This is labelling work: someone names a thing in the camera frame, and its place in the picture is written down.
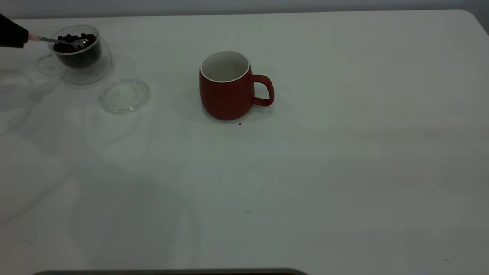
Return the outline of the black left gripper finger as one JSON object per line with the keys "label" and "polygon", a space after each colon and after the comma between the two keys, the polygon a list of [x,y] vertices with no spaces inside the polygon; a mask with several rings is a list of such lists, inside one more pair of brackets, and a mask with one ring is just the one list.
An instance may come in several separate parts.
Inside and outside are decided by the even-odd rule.
{"label": "black left gripper finger", "polygon": [[23,48],[24,44],[28,42],[28,39],[0,39],[0,47],[10,47],[10,48]]}
{"label": "black left gripper finger", "polygon": [[0,14],[0,37],[2,39],[28,39],[29,31]]}

